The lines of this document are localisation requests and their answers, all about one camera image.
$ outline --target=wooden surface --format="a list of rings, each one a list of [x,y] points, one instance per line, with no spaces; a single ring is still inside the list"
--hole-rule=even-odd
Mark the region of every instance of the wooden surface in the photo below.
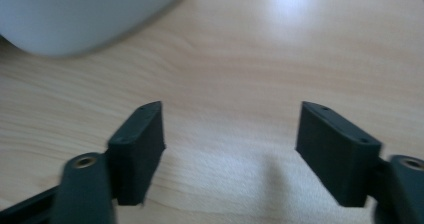
[[[161,100],[166,143],[144,208],[119,223],[370,223],[294,151],[302,100],[424,158],[423,0],[182,0],[88,55],[0,44],[0,209]]]

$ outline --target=wooden table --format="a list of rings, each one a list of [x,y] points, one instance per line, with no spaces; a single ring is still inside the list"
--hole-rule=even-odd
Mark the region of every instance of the wooden table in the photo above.
[[[302,100],[424,158],[423,0],[182,0],[127,38],[52,59],[0,44],[0,209],[59,181],[161,100],[166,143],[119,223],[370,223],[294,151]]]

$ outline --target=wood grain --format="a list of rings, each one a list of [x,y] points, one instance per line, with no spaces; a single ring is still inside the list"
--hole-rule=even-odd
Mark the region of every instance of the wood grain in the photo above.
[[[119,223],[371,223],[294,151],[302,100],[424,158],[423,0],[182,0],[133,35],[51,59],[0,43],[0,209],[103,152],[162,100],[163,160]]]

